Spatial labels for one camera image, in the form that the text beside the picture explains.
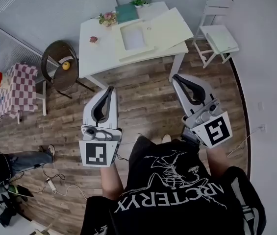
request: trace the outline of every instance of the white folding chair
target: white folding chair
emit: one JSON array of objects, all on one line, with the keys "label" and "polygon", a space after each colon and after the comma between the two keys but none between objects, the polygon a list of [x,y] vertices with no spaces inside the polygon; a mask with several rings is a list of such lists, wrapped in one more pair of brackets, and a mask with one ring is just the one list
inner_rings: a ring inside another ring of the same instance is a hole
[{"label": "white folding chair", "polygon": [[[229,12],[232,3],[233,0],[207,0],[206,2],[201,22],[193,39],[193,45],[203,62],[203,68],[206,68],[216,55],[221,55],[223,60],[222,63],[224,64],[227,60],[229,60],[233,52],[239,50],[238,44],[224,25],[203,26],[206,16],[225,16]],[[210,50],[200,51],[198,45],[196,44],[196,39],[200,31],[207,39],[211,47]],[[206,57],[203,54],[211,52],[213,52],[213,54],[210,56],[208,61],[206,61]]]}]

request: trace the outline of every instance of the pink checkered table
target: pink checkered table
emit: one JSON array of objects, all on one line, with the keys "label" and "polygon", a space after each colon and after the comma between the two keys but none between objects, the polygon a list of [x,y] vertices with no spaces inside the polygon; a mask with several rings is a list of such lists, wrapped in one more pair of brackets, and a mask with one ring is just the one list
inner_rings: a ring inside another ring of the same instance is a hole
[{"label": "pink checkered table", "polygon": [[33,112],[36,105],[36,76],[38,70],[26,64],[13,65],[5,75],[10,77],[10,88],[0,88],[0,120],[4,116],[15,118],[21,111]]}]

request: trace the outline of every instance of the yellow fruit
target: yellow fruit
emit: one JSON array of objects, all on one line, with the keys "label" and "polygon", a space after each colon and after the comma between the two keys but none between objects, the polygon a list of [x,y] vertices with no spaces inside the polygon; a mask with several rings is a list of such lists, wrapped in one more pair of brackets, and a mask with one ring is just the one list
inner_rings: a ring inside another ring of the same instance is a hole
[{"label": "yellow fruit", "polygon": [[70,68],[70,66],[71,66],[70,62],[64,62],[64,63],[62,64],[62,68],[63,68],[64,70],[68,70],[68,69]]}]

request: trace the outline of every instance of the dark brown chair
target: dark brown chair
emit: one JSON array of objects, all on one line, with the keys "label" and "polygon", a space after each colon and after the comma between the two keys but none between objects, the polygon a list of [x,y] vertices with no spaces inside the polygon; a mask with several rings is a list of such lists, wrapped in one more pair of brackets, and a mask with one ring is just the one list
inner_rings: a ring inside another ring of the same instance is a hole
[{"label": "dark brown chair", "polygon": [[[54,73],[53,79],[49,76],[47,72],[48,58],[53,59],[55,62],[59,64],[58,68]],[[68,70],[64,70],[62,68],[62,64],[65,61],[68,61],[71,64]],[[59,92],[61,95],[66,96],[70,99],[72,99],[72,97],[62,93],[62,91],[67,90],[74,83],[77,83],[89,89],[90,91],[94,92],[93,89],[89,88],[88,86],[78,81],[78,59],[77,59],[76,53],[70,44],[62,40],[53,42],[45,50],[41,60],[41,73],[42,73],[42,76],[49,83],[54,85],[54,88],[56,89],[57,92]]]}]

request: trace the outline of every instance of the person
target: person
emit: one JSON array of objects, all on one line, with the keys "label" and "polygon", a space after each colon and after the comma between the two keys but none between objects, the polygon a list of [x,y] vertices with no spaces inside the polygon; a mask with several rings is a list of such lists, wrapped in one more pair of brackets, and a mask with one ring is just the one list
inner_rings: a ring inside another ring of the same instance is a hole
[{"label": "person", "polygon": [[55,148],[51,144],[47,151],[39,146],[38,151],[23,151],[11,154],[0,153],[0,182],[16,174],[54,161]]},{"label": "person", "polygon": [[87,199],[81,235],[261,234],[264,207],[244,171],[217,146],[206,150],[209,175],[198,151],[140,136],[125,189],[115,163],[101,168],[103,196]]}]

